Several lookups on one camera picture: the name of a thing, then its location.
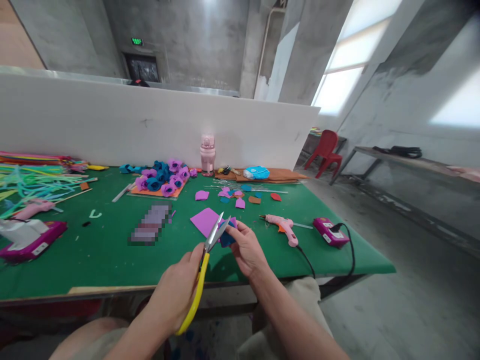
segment gray floor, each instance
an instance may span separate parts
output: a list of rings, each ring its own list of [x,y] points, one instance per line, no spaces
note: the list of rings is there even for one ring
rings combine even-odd
[[[480,261],[345,181],[329,186],[331,174],[317,180],[314,171],[305,173],[312,177],[307,187],[397,269],[396,274],[372,276],[322,303],[335,339],[350,357],[480,359]],[[205,358],[233,359],[236,347],[249,335],[250,319],[198,321],[191,329],[195,338],[189,342],[199,344],[201,334]],[[177,344],[186,356],[198,348],[185,350],[181,339]],[[39,341],[32,345],[42,348]],[[7,352],[0,355],[14,358]]]

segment green table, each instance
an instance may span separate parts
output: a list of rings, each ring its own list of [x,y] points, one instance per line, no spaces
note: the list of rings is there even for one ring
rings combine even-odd
[[[38,259],[19,265],[5,264],[0,270],[0,301],[57,301],[81,298],[82,296],[110,296],[114,289],[122,292],[124,287],[147,286],[152,289],[162,273],[178,262],[185,252],[205,241],[203,235],[192,224],[190,218],[205,208],[216,213],[236,217],[251,227],[263,248],[265,256],[275,274],[283,280],[308,276],[311,271],[302,254],[291,248],[285,234],[279,233],[275,225],[267,226],[259,215],[274,214],[290,218],[296,223],[311,225],[313,218],[328,217],[334,222],[336,216],[303,184],[268,185],[271,189],[288,191],[281,194],[282,201],[274,201],[268,192],[262,193],[260,205],[248,202],[251,193],[245,193],[245,209],[235,208],[235,198],[230,203],[220,202],[220,189],[208,189],[212,178],[191,178],[177,201],[172,202],[176,213],[172,224],[167,224],[154,246],[131,246],[128,236],[141,221],[152,202],[152,198],[124,195],[118,202],[112,199],[135,179],[131,174],[120,174],[118,168],[106,171],[90,171],[98,177],[91,182],[93,189],[58,205],[63,213],[49,211],[37,216],[42,221],[66,221],[68,230],[57,239]],[[210,191],[207,201],[195,201],[198,190]],[[102,216],[89,219],[95,209]],[[330,247],[316,229],[294,228],[303,250],[310,259],[318,277],[344,276],[352,265],[349,246],[342,249]],[[392,263],[375,250],[353,228],[350,228],[355,247],[355,276],[342,286],[360,277],[371,274],[395,272]],[[0,246],[8,244],[0,240]],[[220,244],[213,249],[206,273],[206,286],[246,283],[229,248]],[[72,288],[99,287],[91,293],[82,290],[72,293]]]

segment green exit sign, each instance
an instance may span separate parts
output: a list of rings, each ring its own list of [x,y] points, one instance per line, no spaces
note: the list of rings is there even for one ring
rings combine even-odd
[[[131,38],[131,43],[133,45],[138,45],[138,46],[143,46],[144,45],[144,41],[138,37],[132,37]]]

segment bright window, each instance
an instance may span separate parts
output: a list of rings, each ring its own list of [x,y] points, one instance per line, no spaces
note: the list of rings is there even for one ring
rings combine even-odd
[[[320,114],[337,116],[342,111],[401,2],[353,2],[313,98]]]
[[[462,128],[480,128],[480,68],[457,90],[431,122]]]

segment hot glue gun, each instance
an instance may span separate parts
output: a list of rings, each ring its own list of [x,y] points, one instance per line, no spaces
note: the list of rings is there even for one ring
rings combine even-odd
[[[299,240],[292,231],[292,227],[294,226],[294,222],[292,220],[275,215],[260,215],[260,217],[271,224],[278,225],[279,231],[280,228],[282,228],[283,231],[285,231],[286,237],[288,238],[288,245],[290,245],[292,248],[295,248],[299,245]]]

